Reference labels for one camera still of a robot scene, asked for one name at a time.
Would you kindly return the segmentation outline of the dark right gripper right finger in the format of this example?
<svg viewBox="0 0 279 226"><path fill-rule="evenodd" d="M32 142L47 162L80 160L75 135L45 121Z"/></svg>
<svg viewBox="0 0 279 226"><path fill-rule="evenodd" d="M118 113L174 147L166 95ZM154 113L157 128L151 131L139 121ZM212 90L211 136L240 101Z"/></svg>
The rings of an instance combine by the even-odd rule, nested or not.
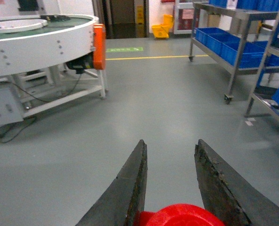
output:
<svg viewBox="0 0 279 226"><path fill-rule="evenodd" d="M279 206L234 170L204 140L195 146L204 208L226 226L279 226Z"/></svg>

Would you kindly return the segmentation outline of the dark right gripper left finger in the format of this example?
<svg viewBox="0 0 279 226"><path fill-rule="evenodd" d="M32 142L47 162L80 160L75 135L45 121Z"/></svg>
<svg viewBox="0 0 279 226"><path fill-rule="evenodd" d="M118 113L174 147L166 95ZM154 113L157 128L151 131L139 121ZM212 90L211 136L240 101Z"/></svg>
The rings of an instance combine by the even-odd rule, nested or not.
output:
<svg viewBox="0 0 279 226"><path fill-rule="evenodd" d="M116 178L77 225L138 226L145 207L147 177L147 145L141 139Z"/></svg>

